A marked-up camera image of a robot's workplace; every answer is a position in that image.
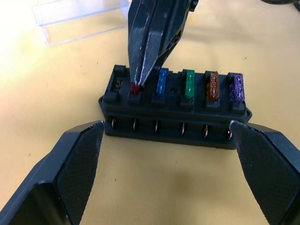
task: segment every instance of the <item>table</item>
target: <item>table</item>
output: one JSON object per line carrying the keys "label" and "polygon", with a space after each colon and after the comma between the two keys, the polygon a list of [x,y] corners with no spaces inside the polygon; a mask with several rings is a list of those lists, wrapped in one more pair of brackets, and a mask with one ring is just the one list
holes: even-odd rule
{"label": "table", "polygon": [[[300,147],[300,14],[258,0],[202,0],[165,63],[174,71],[244,74],[252,123]],[[38,29],[0,52],[0,209],[77,125],[104,119],[98,98],[128,65],[127,29],[48,47]],[[268,224],[235,150],[104,135],[82,225]]]}

